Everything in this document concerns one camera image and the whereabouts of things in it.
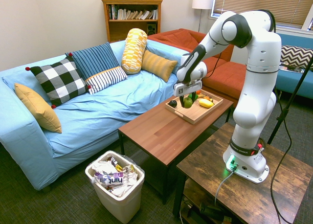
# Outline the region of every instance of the blue striped pillow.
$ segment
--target blue striped pillow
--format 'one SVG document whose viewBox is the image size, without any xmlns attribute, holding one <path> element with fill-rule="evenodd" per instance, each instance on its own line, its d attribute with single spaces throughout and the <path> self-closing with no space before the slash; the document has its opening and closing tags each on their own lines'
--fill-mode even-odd
<svg viewBox="0 0 313 224">
<path fill-rule="evenodd" d="M 84 80 L 105 70 L 119 66 L 109 42 L 87 49 L 65 53 L 73 56 Z"/>
</svg>

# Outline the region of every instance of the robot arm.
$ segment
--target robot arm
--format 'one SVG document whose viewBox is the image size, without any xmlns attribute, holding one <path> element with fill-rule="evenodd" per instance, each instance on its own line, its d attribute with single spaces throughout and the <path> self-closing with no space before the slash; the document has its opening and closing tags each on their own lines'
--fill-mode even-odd
<svg viewBox="0 0 313 224">
<path fill-rule="evenodd" d="M 254 183 L 264 181 L 269 173 L 257 142 L 276 102 L 272 90 L 280 63 L 281 39 L 272 29 L 273 17 L 268 11 L 223 13 L 193 52 L 182 58 L 183 65 L 177 71 L 180 83 L 174 85 L 174 95 L 180 96 L 182 102 L 184 94 L 202 87 L 206 67 L 201 60 L 221 53 L 229 44 L 247 47 L 245 83 L 233 114 L 235 131 L 223 159 L 228 170 L 236 164 L 235 173 Z"/>
</svg>

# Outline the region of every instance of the wooden tray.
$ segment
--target wooden tray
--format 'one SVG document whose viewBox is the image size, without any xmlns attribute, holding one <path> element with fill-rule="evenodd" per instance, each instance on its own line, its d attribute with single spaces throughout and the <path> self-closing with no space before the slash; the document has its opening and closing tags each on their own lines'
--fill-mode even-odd
<svg viewBox="0 0 313 224">
<path fill-rule="evenodd" d="M 214 95 L 210 92 L 201 90 L 201 93 L 206 94 L 206 95 L 210 96 L 211 98 L 213 98 L 214 106 L 212 106 L 210 108 L 202 107 L 199 104 L 199 99 L 197 99 L 190 108 L 183 108 L 181 106 L 179 97 L 177 97 L 177 98 L 173 99 L 173 100 L 176 100 L 176 102 L 177 102 L 177 106 L 175 108 L 168 105 L 169 102 L 165 104 L 165 108 L 170 110 L 171 112 L 175 113 L 176 115 L 180 116 L 181 118 L 185 119 L 189 123 L 196 124 L 199 120 L 204 118 L 210 112 L 214 111 L 214 109 L 217 108 L 223 102 L 222 98 L 220 98 L 219 96 Z"/>
</svg>

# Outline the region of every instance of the floor lamp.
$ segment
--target floor lamp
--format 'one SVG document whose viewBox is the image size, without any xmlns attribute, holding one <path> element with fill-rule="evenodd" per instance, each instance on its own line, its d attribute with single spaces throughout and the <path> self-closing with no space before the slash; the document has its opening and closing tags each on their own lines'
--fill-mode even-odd
<svg viewBox="0 0 313 224">
<path fill-rule="evenodd" d="M 213 0 L 192 0 L 192 8 L 201 10 L 200 11 L 200 20 L 199 20 L 198 32 L 200 31 L 202 10 L 212 9 L 212 5 L 213 5 Z"/>
</svg>

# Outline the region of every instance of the wooden coffee table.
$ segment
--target wooden coffee table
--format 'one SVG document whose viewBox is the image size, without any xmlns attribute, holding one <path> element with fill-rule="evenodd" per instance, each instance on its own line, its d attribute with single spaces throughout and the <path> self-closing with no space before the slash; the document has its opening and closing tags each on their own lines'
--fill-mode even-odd
<svg viewBox="0 0 313 224">
<path fill-rule="evenodd" d="M 190 153 L 178 165 L 173 214 L 178 216 L 183 195 L 199 209 L 200 203 L 214 205 L 220 183 L 230 174 L 225 168 L 223 153 L 227 149 L 234 126 L 224 124 L 211 137 Z M 233 174 L 221 186 L 217 200 L 243 223 L 278 224 L 278 217 L 270 195 L 270 183 L 283 152 L 267 145 L 262 153 L 269 166 L 269 175 L 260 184 L 254 184 Z M 278 210 L 293 222 L 313 174 L 313 168 L 286 155 L 273 184 Z"/>
<path fill-rule="evenodd" d="M 166 203 L 167 178 L 169 168 L 175 159 L 201 133 L 219 119 L 226 111 L 228 121 L 233 102 L 224 99 L 214 111 L 206 115 L 196 124 L 191 124 L 165 108 L 165 104 L 175 97 L 171 97 L 151 110 L 118 129 L 121 153 L 124 155 L 123 137 L 129 138 L 135 145 L 166 166 L 163 178 L 163 204 Z"/>
</svg>

